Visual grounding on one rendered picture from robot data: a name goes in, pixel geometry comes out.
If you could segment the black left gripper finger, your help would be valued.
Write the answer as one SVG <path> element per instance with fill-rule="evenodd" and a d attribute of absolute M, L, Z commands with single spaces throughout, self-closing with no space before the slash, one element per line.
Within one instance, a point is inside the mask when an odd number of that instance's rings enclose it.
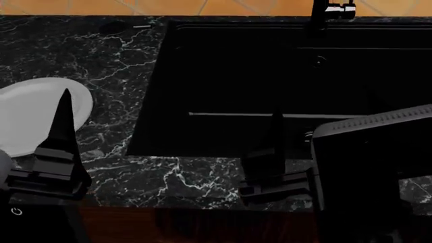
<path fill-rule="evenodd" d="M 59 100 L 48 137 L 39 145 L 39 155 L 79 155 L 72 97 L 67 88 Z"/>

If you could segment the white round plate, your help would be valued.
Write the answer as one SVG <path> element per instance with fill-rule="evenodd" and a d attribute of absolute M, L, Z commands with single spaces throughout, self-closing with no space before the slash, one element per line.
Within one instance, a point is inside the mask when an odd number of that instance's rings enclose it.
<path fill-rule="evenodd" d="M 92 95 L 83 84 L 68 78 L 35 78 L 0 88 L 0 149 L 10 157 L 34 153 L 48 136 L 65 90 L 71 94 L 78 130 L 93 108 Z"/>

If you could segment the brown wooden cabinet front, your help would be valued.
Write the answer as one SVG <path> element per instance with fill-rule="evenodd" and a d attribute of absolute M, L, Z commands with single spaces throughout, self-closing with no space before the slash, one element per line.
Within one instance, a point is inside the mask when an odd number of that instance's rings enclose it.
<path fill-rule="evenodd" d="M 310 213 L 80 207 L 92 243 L 319 243 Z"/>

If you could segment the black kitchen faucet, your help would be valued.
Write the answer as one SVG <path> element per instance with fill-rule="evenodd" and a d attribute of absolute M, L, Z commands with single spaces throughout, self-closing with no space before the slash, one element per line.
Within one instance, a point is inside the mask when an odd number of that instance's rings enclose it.
<path fill-rule="evenodd" d="M 313 9 L 305 30 L 310 38 L 323 38 L 328 20 L 351 20 L 356 15 L 354 0 L 331 3 L 330 0 L 313 0 Z"/>

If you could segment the black kitchen sink basin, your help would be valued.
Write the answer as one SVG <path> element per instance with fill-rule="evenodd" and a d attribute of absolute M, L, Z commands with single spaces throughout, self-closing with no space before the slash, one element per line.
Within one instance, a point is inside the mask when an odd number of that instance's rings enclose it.
<path fill-rule="evenodd" d="M 323 56 L 327 63 L 314 68 Z M 356 115 L 432 103 L 432 23 L 172 22 L 128 155 L 239 157 L 280 107 L 288 157 L 305 133 Z"/>

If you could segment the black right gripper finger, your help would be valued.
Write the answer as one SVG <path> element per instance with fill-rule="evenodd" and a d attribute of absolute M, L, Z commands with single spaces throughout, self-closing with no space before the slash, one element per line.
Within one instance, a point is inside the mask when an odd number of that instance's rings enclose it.
<path fill-rule="evenodd" d="M 276 107 L 272 115 L 269 133 L 271 137 L 271 148 L 273 149 L 269 161 L 269 174 L 279 175 L 285 173 L 286 170 L 284 117 L 280 107 Z"/>

